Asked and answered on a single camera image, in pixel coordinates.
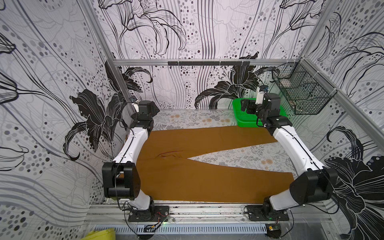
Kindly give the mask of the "green plastic basket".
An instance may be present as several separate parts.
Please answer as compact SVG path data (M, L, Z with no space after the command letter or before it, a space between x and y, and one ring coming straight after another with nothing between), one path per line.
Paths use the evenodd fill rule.
M267 94L262 103L262 108L257 115L250 115L241 111L241 100L233 101L235 119L239 127L242 128L266 128L274 131L283 126L292 126L291 121L281 115L281 99L277 95Z

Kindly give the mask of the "brown long pants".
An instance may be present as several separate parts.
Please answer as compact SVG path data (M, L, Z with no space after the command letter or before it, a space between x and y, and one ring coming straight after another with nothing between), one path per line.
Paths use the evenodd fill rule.
M155 200L261 204L265 197L287 190L293 175L218 166L194 158L274 141L262 128L153 131L137 162L141 189Z

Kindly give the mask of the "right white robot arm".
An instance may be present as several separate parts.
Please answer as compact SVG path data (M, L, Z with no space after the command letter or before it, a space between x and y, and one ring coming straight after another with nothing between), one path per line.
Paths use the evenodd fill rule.
M261 99L261 103L241 100L241 110L255 115L261 127L282 145L298 174L287 190L265 199L265 213L329 200L336 194L337 171L322 164L300 139L291 121L281 115L279 95L266 93Z

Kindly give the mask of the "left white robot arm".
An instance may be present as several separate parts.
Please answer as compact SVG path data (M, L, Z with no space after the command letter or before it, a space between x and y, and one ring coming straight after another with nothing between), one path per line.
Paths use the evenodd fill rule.
M153 117L160 111L153 101L134 103L127 141L112 162L102 167L103 187L106 198L124 200L137 211L150 211L153 200L141 190L137 160L144 143L154 127Z

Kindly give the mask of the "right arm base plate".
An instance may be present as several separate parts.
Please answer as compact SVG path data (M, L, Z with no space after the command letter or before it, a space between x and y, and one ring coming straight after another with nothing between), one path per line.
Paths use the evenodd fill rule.
M263 205L247 205L244 207L244 213L252 222L269 221L278 223L290 220L287 211L270 210L268 207Z

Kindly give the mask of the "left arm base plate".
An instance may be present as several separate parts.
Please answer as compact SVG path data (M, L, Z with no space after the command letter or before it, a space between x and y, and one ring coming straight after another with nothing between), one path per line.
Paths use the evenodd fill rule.
M128 222L160 223L168 217L169 211L169 206L150 206L148 210L134 210L130 213Z

